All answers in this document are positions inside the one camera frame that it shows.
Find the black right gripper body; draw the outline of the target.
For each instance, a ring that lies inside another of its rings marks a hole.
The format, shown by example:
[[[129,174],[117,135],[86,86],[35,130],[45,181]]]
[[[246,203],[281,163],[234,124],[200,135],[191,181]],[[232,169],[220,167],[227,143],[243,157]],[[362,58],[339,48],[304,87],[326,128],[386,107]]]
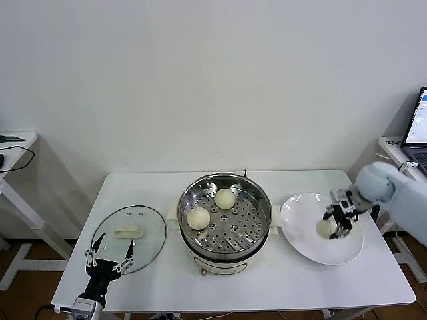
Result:
[[[334,205],[337,207],[336,213],[334,214],[335,222],[343,222],[344,220],[354,222],[358,220],[356,207],[351,199],[343,198],[335,200]]]

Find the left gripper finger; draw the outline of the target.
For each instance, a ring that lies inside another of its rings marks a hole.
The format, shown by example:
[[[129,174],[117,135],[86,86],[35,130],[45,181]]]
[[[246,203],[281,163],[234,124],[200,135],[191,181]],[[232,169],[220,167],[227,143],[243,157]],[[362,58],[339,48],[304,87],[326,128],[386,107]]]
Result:
[[[125,259],[113,267],[113,270],[116,272],[124,272],[127,271],[132,265],[133,265],[133,247],[134,247],[134,240],[131,240],[131,243],[129,244],[127,253],[125,255]]]
[[[105,233],[102,233],[100,237],[91,244],[91,247],[85,251],[87,266],[97,266],[95,254],[98,252],[104,237]]]

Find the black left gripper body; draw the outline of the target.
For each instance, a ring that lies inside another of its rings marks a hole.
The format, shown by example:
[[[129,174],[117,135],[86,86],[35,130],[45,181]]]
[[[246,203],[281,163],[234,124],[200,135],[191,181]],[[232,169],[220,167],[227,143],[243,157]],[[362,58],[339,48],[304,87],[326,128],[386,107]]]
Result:
[[[117,270],[117,266],[117,262],[104,259],[87,266],[86,273],[89,275],[89,283],[85,293],[106,295],[109,284],[121,277],[121,271]]]

